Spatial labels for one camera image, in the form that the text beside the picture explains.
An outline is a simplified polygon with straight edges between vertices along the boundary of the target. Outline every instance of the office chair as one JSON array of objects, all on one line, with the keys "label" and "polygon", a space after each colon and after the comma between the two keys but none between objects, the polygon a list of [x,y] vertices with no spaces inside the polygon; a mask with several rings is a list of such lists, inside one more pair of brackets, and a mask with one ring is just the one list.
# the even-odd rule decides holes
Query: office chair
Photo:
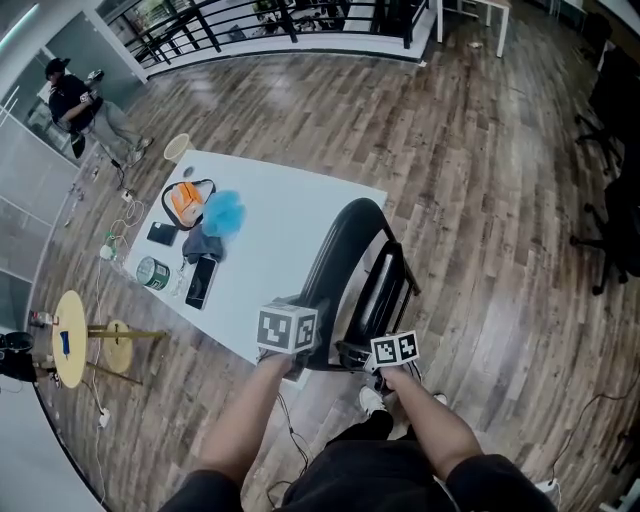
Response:
[{"label": "office chair", "polygon": [[594,295],[604,291],[612,265],[618,269],[621,284],[629,280],[627,274],[640,277],[640,209],[635,190],[622,177],[611,182],[604,191],[608,222],[602,220],[592,204],[584,205],[584,211],[593,215],[602,239],[580,240],[573,235],[569,239],[572,246],[586,245],[605,253],[600,284],[592,288]]},{"label": "office chair", "polygon": [[640,94],[638,74],[640,67],[621,48],[606,52],[598,81],[589,97],[589,104],[603,127],[597,128],[581,114],[575,117],[576,123],[584,123],[591,130],[578,137],[576,144],[582,144],[587,140],[594,140],[600,144],[607,161],[605,174],[613,170],[612,153],[616,157],[617,166],[622,163],[622,157],[613,145],[612,139],[616,137],[624,143],[628,133],[636,130],[632,123],[637,123],[635,115],[638,112],[634,107]]},{"label": "office chair", "polygon": [[[388,240],[360,292],[344,340],[336,342],[339,364],[331,363],[331,339],[342,295],[380,231]],[[329,228],[304,288],[295,300],[298,306],[319,310],[320,343],[306,367],[318,371],[362,371],[371,351],[370,340],[397,332],[411,294],[420,294],[420,288],[384,214],[371,199],[352,201]],[[398,304],[398,313],[394,315]]]}]

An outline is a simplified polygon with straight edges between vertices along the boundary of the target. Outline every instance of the glass wall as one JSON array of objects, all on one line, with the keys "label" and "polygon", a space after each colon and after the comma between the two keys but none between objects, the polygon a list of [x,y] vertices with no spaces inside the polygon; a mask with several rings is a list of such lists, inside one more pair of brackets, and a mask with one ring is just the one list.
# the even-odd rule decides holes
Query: glass wall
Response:
[{"label": "glass wall", "polygon": [[46,103],[49,85],[44,69],[50,60],[51,57],[40,50],[27,64],[10,91],[0,100],[0,105],[27,126],[36,137],[59,154],[77,163],[71,151],[69,135],[53,123]]},{"label": "glass wall", "polygon": [[78,173],[38,139],[0,108],[0,329],[24,327],[40,258]]},{"label": "glass wall", "polygon": [[70,59],[67,70],[82,80],[91,71],[102,69],[105,76],[99,86],[100,94],[123,109],[131,104],[142,82],[84,14],[80,14],[37,53],[0,99],[0,107],[9,111],[37,138],[80,166],[88,151],[80,160],[75,158],[70,135],[53,123],[49,111],[50,84],[44,70],[54,57]]}]

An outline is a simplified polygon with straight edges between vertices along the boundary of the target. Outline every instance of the cable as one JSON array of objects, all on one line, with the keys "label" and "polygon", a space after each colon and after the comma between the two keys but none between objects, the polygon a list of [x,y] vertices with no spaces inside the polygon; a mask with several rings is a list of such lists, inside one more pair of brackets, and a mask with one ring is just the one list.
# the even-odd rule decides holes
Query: cable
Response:
[{"label": "cable", "polygon": [[609,395],[607,395],[605,393],[598,393],[591,400],[589,400],[589,402],[587,402],[587,405],[585,405],[583,407],[583,409],[582,409],[582,412],[580,412],[580,416],[578,416],[578,421],[576,422],[575,426],[573,427],[573,430],[569,434],[569,437],[567,437],[567,441],[566,441],[566,443],[564,445],[564,448],[562,448],[562,450],[560,450],[560,453],[558,453],[558,456],[553,461],[553,464],[551,464],[551,480],[549,481],[549,485],[551,485],[553,483],[553,481],[555,480],[555,478],[556,478],[556,464],[560,460],[560,457],[562,457],[564,455],[564,453],[567,451],[567,449],[569,448],[569,445],[571,444],[571,440],[573,439],[573,435],[578,430],[578,427],[580,426],[580,422],[582,421],[582,417],[584,416],[584,413],[589,408],[589,406],[592,403],[594,403],[596,400],[598,400],[599,398],[606,398],[607,400],[611,400],[613,402],[617,402],[618,400],[626,399],[631,394],[631,391],[633,391],[633,388],[636,387],[636,384],[638,383],[638,379],[640,379],[640,371],[636,374],[636,378],[633,380],[633,383],[631,384],[631,386],[629,386],[629,389],[623,395],[620,395],[620,396],[609,396]]},{"label": "cable", "polygon": [[[309,443],[307,443],[304,437],[302,437],[300,434],[298,434],[296,431],[293,430],[293,427],[291,426],[291,416],[289,416],[289,408],[287,407],[287,403],[284,401],[284,398],[280,393],[278,393],[278,403],[280,404],[280,407],[282,408],[282,412],[284,413],[284,417],[287,420],[289,437],[291,437],[291,441],[293,441],[293,444],[295,445],[296,449],[298,450],[298,453],[300,454],[300,456],[302,457],[302,460],[304,461],[304,466],[302,467],[302,470],[298,475],[298,478],[300,478],[305,473],[305,471],[307,471],[309,467],[309,455],[307,455],[307,453],[300,447],[300,445],[297,443],[296,438],[294,436],[299,437],[304,442],[304,444],[307,445],[307,450],[309,451],[309,453],[311,453],[311,447],[309,446]],[[292,482],[289,482],[288,480],[278,480],[275,484],[273,484],[271,487],[267,489],[267,499],[271,504],[271,508],[276,508],[276,505],[271,499],[270,493],[271,491],[273,491],[273,489],[275,489],[278,485],[281,485],[281,484],[292,485]]]}]

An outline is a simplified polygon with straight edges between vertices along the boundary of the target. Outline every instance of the green can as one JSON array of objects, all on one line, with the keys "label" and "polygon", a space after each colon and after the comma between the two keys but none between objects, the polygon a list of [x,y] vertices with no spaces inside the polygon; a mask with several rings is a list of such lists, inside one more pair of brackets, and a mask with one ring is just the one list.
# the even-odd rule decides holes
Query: green can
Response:
[{"label": "green can", "polygon": [[162,290],[169,282],[171,270],[151,256],[142,258],[136,270],[136,279],[140,284],[152,290]]}]

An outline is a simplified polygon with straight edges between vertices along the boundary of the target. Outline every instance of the gray cloth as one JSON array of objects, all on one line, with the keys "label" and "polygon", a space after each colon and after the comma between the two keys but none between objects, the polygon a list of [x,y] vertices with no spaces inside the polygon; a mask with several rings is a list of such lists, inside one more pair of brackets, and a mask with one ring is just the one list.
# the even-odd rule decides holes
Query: gray cloth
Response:
[{"label": "gray cloth", "polygon": [[182,244],[182,255],[190,264],[196,263],[200,256],[211,255],[216,261],[224,258],[222,240],[217,236],[207,236],[202,232],[202,224],[198,224],[189,231],[189,238]]},{"label": "gray cloth", "polygon": [[120,165],[128,163],[130,154],[142,149],[142,135],[137,133],[129,118],[115,103],[104,101],[94,120],[82,133],[96,139]]}]

